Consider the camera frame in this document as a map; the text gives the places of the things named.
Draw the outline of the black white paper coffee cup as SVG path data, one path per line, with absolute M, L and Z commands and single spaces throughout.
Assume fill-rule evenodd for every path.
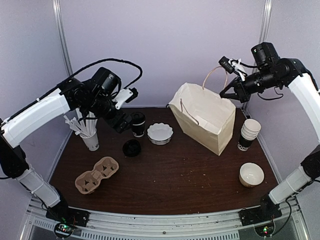
M 139 124 L 139 125 L 133 124 L 131 126 L 131 130 L 132 130 L 132 133 L 133 133 L 134 137 L 141 138 L 145 134 L 145 124 L 144 123 Z

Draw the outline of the black plastic cup lid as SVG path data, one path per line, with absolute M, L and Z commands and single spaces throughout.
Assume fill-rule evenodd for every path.
M 141 126 L 145 124 L 146 116 L 142 112 L 133 112 L 131 115 L 131 126 Z

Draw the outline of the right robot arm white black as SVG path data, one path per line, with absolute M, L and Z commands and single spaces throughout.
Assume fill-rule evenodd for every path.
M 296 58 L 279 57 L 271 42 L 262 42 L 251 49 L 256 73 L 247 75 L 239 67 L 242 62 L 223 56 L 219 65 L 227 73 L 237 74 L 220 93 L 220 97 L 246 103 L 252 94 L 261 94 L 266 89 L 288 88 L 300 102 L 312 126 L 320 133 L 320 89 L 312 73 Z M 320 176 L 320 149 L 315 148 L 285 180 L 263 196 L 256 210 L 259 220 L 268 220 L 276 207 Z

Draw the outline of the cardboard two-cup carrier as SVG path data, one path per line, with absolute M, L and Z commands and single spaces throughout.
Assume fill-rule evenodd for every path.
M 119 168 L 120 166 L 114 158 L 103 157 L 95 163 L 92 170 L 79 175 L 74 181 L 74 185 L 81 194 L 89 195 L 99 187 L 102 180 L 112 177 Z

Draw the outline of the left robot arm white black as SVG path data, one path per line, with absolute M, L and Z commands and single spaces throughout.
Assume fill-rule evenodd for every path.
M 60 115 L 79 109 L 83 116 L 93 113 L 103 118 L 118 133 L 128 129 L 131 117 L 121 110 L 138 96 L 135 88 L 121 88 L 121 79 L 100 67 L 91 79 L 74 77 L 55 88 L 0 124 L 0 166 L 3 173 L 16 179 L 44 204 L 61 222 L 72 218 L 72 211 L 62 195 L 26 162 L 20 143 L 34 131 Z

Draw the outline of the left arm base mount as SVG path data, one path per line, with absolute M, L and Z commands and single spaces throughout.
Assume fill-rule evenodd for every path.
M 69 208 L 68 216 L 62 217 L 55 214 L 44 203 L 41 204 L 41 207 L 46 210 L 46 218 L 57 222 L 53 227 L 53 233 L 59 239 L 69 238 L 78 227 L 86 227 L 90 216 L 86 210 Z

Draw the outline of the kraft paper takeout bag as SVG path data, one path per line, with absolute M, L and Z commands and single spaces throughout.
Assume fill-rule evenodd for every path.
M 182 84 L 168 104 L 182 132 L 220 156 L 233 137 L 236 106 L 205 88 L 218 68 L 207 74 L 202 85 Z

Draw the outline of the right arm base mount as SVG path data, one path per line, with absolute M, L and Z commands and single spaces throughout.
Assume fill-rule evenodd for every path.
M 272 237 L 283 229 L 276 227 L 275 219 L 282 216 L 278 204 L 261 203 L 253 208 L 243 208 L 238 212 L 242 226 L 254 225 L 259 237 Z

